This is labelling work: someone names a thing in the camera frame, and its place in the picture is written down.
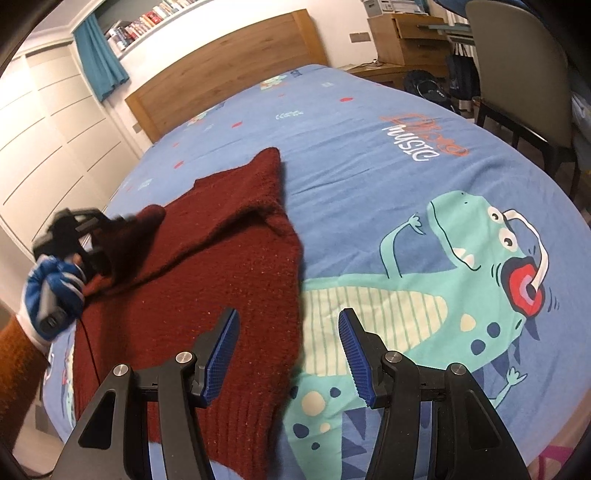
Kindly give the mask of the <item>left orange sleeve forearm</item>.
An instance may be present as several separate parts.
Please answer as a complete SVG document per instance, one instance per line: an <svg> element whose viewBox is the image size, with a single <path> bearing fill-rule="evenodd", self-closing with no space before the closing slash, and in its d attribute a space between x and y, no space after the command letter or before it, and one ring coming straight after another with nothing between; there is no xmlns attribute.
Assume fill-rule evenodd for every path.
<svg viewBox="0 0 591 480"><path fill-rule="evenodd" d="M13 450L48 362L16 316L2 329L0 347L1 442Z"/></svg>

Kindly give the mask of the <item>left gloved hand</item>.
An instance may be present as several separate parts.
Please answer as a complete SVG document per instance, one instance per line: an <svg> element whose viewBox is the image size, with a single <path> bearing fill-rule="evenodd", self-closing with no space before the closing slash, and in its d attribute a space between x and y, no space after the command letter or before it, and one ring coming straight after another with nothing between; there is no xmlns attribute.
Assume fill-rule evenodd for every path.
<svg viewBox="0 0 591 480"><path fill-rule="evenodd" d="M81 266L77 254L66 260L41 255L26 279L16 319L43 355L81 317L86 283Z"/></svg>

